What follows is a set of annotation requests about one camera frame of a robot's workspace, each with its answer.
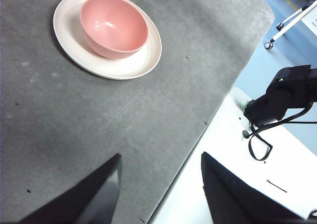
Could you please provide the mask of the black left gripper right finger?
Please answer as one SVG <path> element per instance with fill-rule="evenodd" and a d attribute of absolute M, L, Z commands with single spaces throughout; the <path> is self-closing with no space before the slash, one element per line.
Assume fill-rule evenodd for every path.
<path fill-rule="evenodd" d="M 304 219 L 249 186 L 211 155 L 201 155 L 204 192 L 215 224 L 295 224 Z"/>

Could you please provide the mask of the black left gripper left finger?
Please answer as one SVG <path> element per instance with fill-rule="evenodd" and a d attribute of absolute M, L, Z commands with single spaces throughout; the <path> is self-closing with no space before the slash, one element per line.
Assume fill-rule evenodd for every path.
<path fill-rule="evenodd" d="M 122 156 L 117 153 L 21 224 L 109 224 L 120 192 Z"/>

